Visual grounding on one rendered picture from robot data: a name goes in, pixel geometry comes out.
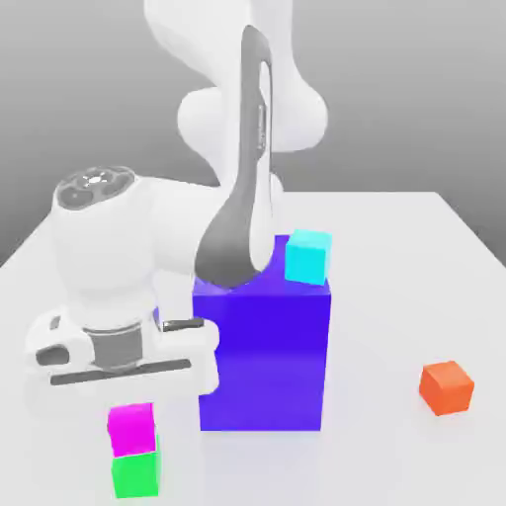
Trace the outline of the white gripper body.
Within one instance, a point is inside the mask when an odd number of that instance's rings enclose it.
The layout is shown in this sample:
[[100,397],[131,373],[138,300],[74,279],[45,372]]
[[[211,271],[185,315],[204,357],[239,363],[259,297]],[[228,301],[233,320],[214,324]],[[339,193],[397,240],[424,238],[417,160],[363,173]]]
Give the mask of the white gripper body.
[[108,405],[197,397],[218,386],[213,324],[137,324],[93,332],[38,324],[25,341],[24,403],[38,415],[93,401]]

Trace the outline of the small magenta cube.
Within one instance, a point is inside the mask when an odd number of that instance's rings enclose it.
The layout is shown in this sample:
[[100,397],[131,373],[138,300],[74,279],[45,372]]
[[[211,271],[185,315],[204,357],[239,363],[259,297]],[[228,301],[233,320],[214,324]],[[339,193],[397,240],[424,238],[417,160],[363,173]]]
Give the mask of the small magenta cube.
[[107,428],[115,458],[151,453],[156,449],[151,403],[112,407]]

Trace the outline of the small green cube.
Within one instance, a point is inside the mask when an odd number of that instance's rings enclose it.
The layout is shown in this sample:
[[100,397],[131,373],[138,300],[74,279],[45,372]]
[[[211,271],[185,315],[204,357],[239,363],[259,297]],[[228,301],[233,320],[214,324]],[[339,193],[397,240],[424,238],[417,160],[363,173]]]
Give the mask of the small green cube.
[[111,474],[115,496],[119,499],[158,496],[161,481],[159,437],[155,436],[152,452],[113,458]]

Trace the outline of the small cyan cube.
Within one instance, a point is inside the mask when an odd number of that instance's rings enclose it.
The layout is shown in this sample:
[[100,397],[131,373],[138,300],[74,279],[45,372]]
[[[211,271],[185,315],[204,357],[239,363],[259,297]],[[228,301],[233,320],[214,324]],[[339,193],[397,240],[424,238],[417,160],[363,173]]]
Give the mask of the small cyan cube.
[[328,276],[331,249],[330,233],[296,229],[286,244],[285,279],[323,286]]

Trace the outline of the small orange cube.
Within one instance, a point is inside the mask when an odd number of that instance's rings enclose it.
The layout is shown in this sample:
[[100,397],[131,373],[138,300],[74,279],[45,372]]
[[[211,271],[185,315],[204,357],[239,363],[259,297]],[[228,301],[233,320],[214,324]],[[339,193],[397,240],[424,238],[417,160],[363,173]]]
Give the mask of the small orange cube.
[[474,381],[455,361],[422,369],[419,394],[436,416],[467,411],[473,391]]

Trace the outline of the large blue box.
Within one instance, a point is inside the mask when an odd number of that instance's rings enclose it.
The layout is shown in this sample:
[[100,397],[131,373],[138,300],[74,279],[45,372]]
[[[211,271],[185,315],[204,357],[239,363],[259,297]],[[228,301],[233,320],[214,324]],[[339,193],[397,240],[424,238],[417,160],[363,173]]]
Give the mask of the large blue box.
[[246,285],[196,280],[195,316],[219,330],[219,385],[199,399],[204,431],[318,431],[321,428],[331,291],[285,279],[286,244]]

